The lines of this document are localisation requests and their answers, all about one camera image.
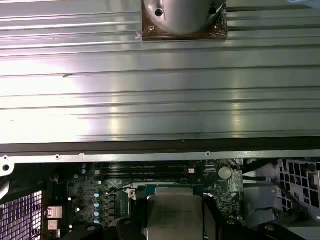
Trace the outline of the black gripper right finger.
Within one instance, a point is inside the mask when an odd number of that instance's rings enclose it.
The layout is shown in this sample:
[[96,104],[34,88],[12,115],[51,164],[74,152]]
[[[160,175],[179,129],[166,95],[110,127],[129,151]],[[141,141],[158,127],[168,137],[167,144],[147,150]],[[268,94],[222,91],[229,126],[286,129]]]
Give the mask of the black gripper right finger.
[[225,218],[213,197],[203,198],[204,231],[209,240],[301,240],[287,228],[267,222],[254,228],[244,226],[234,218]]

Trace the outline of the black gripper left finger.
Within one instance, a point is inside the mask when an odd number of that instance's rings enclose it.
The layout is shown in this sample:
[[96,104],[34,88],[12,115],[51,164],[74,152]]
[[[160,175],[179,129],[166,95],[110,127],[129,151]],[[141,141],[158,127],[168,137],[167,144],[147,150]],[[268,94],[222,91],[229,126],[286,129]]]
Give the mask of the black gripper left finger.
[[139,192],[130,216],[116,218],[103,228],[97,223],[80,223],[66,235],[68,240],[145,240],[148,201],[146,193]]

